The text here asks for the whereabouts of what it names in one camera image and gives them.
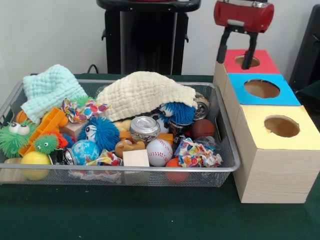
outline brown ball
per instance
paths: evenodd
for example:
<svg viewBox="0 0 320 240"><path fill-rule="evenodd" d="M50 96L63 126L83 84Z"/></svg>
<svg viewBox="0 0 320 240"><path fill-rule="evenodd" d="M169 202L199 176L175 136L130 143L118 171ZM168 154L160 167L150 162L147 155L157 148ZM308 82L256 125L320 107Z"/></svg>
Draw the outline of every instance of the brown ball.
<svg viewBox="0 0 320 240"><path fill-rule="evenodd" d="M195 121L191 128L191 136L194 139L200 137L213 137L215 133L214 124L208 119L200 119Z"/></svg>

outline circular hole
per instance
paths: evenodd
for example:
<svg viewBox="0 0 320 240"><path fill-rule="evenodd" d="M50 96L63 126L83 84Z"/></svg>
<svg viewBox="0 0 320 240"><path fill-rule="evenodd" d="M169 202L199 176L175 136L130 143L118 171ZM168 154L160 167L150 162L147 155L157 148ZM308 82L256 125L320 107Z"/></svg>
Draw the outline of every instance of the circular hole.
<svg viewBox="0 0 320 240"><path fill-rule="evenodd" d="M264 126L284 138L292 138L300 132L299 124L286 116L269 116L265 119Z"/></svg>
<svg viewBox="0 0 320 240"><path fill-rule="evenodd" d="M280 94L280 89L275 84L262 79L246 81L244 87L248 93L262 99L275 98Z"/></svg>
<svg viewBox="0 0 320 240"><path fill-rule="evenodd" d="M244 60L245 60L245 55L237 56L235 58L235 62L240 66L242 66L242 63L244 62ZM259 59L256 57L253 57L251 62L251 68L258 67L259 65L260 65Z"/></svg>

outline colorful crumpled fabric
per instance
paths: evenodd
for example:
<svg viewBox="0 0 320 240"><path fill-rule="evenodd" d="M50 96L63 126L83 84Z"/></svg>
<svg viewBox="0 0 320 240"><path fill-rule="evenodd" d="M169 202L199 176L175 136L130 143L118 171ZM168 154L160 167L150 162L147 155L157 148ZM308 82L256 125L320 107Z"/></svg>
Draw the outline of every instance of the colorful crumpled fabric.
<svg viewBox="0 0 320 240"><path fill-rule="evenodd" d="M206 149L202 144L195 143L191 138L182 140L179 152L179 165L185 168L216 168L222 163L220 154Z"/></svg>
<svg viewBox="0 0 320 240"><path fill-rule="evenodd" d="M65 98L61 107L61 110L73 124L84 123L91 117L97 116L108 109L108 104L96 103L93 99L89 99L84 106L78 107L77 102L72 102L69 98Z"/></svg>
<svg viewBox="0 0 320 240"><path fill-rule="evenodd" d="M122 166L123 160L120 157L117 157L114 153L104 149L102 150L102 153L96 160L90 161L86 165L88 166Z"/></svg>

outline orange block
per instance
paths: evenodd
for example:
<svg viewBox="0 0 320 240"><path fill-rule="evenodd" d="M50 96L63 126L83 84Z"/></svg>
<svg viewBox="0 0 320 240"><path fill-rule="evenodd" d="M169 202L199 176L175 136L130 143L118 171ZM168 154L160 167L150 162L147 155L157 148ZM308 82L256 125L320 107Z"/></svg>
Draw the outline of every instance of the orange block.
<svg viewBox="0 0 320 240"><path fill-rule="evenodd" d="M133 142L133 139L132 139L129 131L121 131L119 137L120 137L120 140L128 139L131 142ZM167 141L171 147L174 143L174 135L171 133L160 133L159 136L157 137L157 139L162 139L162 140Z"/></svg>

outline silver can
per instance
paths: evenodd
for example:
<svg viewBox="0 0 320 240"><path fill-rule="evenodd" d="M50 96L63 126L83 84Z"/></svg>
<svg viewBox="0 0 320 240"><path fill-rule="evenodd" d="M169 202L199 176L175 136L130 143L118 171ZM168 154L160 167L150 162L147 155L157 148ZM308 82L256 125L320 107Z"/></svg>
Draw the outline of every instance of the silver can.
<svg viewBox="0 0 320 240"><path fill-rule="evenodd" d="M160 125L149 116L137 116L130 124L130 134L134 142L143 141L148 144L160 133Z"/></svg>

